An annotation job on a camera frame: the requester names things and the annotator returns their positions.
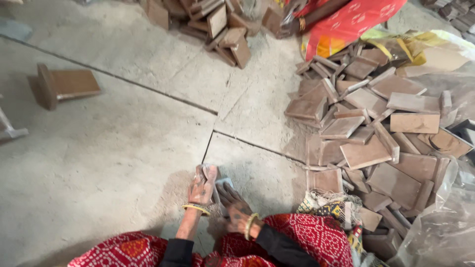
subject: gold bangle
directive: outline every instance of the gold bangle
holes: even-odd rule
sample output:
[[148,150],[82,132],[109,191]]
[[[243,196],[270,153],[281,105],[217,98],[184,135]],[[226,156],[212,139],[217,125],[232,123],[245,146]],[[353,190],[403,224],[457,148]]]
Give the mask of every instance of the gold bangle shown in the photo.
[[303,31],[305,29],[305,18],[299,17],[298,21],[300,22],[300,31]]
[[244,237],[246,238],[247,241],[249,241],[249,232],[251,231],[251,224],[252,224],[252,221],[254,221],[255,217],[259,218],[259,213],[254,212],[253,214],[251,214],[251,216],[247,220],[246,228],[244,230]]
[[211,210],[195,203],[186,203],[186,204],[183,204],[181,207],[184,208],[185,210],[186,208],[194,208],[194,209],[200,210],[205,214],[205,216],[211,215]]

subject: wooden tile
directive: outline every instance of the wooden tile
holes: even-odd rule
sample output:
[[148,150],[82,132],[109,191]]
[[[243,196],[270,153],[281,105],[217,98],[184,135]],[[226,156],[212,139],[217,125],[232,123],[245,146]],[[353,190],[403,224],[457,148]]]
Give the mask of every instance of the wooden tile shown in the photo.
[[363,221],[363,227],[371,232],[376,230],[381,219],[383,218],[382,215],[367,208],[361,208],[359,214],[361,216],[361,220]]
[[406,209],[414,206],[420,189],[420,182],[385,162],[375,168],[366,183],[372,190],[377,188]]
[[438,133],[435,134],[419,134],[418,138],[440,153],[452,155],[456,159],[474,148],[472,144],[444,128],[439,128]]
[[352,170],[391,160],[391,155],[376,135],[373,135],[365,145],[348,143],[342,145],[341,150]]
[[401,78],[396,75],[391,75],[382,81],[376,83],[371,90],[377,95],[390,99],[392,93],[404,93],[408,95],[421,95],[427,91],[415,82]]
[[363,193],[370,193],[371,188],[369,185],[366,184],[366,178],[364,174],[360,170],[350,170],[349,167],[342,166],[342,169],[345,170],[346,174],[348,175],[348,179],[352,182],[356,189]]
[[438,97],[392,93],[388,108],[427,114],[440,114]]
[[345,142],[334,140],[322,140],[320,144],[320,154],[318,159],[319,166],[328,164],[337,164],[344,159],[340,146]]
[[391,114],[391,132],[436,134],[439,121],[439,114],[393,113]]
[[396,141],[391,137],[391,135],[381,123],[375,122],[372,125],[374,127],[374,134],[379,138],[388,153],[391,155],[391,162],[397,164],[399,162],[398,143],[396,143]]
[[399,152],[419,154],[419,150],[409,141],[409,139],[401,132],[391,134],[392,138],[399,145]]
[[399,163],[389,165],[409,175],[418,182],[432,180],[436,171],[437,157],[417,155],[410,153],[400,153]]
[[211,38],[215,38],[226,27],[228,18],[226,16],[226,5],[221,5],[206,18],[208,22],[208,33]]
[[386,111],[387,102],[363,88],[345,96],[344,99],[357,108],[366,108],[368,115],[377,118]]
[[335,112],[335,118],[340,119],[340,118],[349,118],[349,117],[359,117],[363,116],[364,121],[363,124],[370,124],[371,119],[370,116],[368,115],[368,111],[366,108],[359,108],[359,109],[351,109],[346,112]]
[[364,121],[363,116],[336,119],[320,134],[322,139],[346,139]]
[[342,171],[340,169],[322,172],[309,172],[307,190],[321,193],[343,193]]
[[374,212],[378,212],[392,203],[390,197],[376,193],[374,191],[370,191],[369,193],[356,191],[355,195],[361,198],[361,201],[363,201],[363,205],[366,208]]
[[373,136],[373,134],[374,134],[373,127],[360,126],[356,128],[356,130],[347,139],[337,139],[337,140],[347,142],[347,143],[364,145],[371,138],[371,136]]

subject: stacked wooden blocks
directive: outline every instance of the stacked wooden blocks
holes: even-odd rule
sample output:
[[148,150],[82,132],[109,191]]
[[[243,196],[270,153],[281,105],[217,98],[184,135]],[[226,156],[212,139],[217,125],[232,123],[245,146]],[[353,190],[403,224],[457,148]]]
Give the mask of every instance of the stacked wooden blocks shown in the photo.
[[[384,53],[361,43],[328,59],[315,56],[297,66],[303,80],[285,110],[318,131],[306,140],[307,190],[358,195],[365,249],[383,260],[434,202],[450,164],[444,154],[473,149],[472,139],[445,129],[457,114],[449,91],[424,96],[426,88],[387,65]],[[475,126],[466,125],[457,133],[475,141]]]

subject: hand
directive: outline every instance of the hand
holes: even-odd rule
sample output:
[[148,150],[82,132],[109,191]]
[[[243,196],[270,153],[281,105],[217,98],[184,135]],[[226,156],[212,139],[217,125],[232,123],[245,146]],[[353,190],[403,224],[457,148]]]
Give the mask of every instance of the hand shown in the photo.
[[[247,221],[252,214],[251,208],[229,183],[224,183],[224,186],[218,185],[217,189],[219,199],[230,216],[230,222],[226,227],[228,232],[245,234]],[[255,218],[249,231],[250,236],[257,238],[263,225],[263,221]]]
[[218,168],[214,165],[196,166],[195,178],[188,187],[188,202],[205,207],[210,205],[217,175]]

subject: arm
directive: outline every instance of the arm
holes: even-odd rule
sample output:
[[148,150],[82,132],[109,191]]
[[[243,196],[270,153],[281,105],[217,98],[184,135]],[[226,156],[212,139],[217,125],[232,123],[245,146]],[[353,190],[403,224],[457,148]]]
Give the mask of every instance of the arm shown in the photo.
[[[227,208],[231,222],[227,225],[229,232],[245,233],[246,224],[252,210],[228,183],[218,186],[219,199]],[[288,267],[319,267],[318,262],[308,255],[297,243],[285,234],[254,219],[249,229],[249,235],[256,238],[256,243],[265,249],[269,255]]]

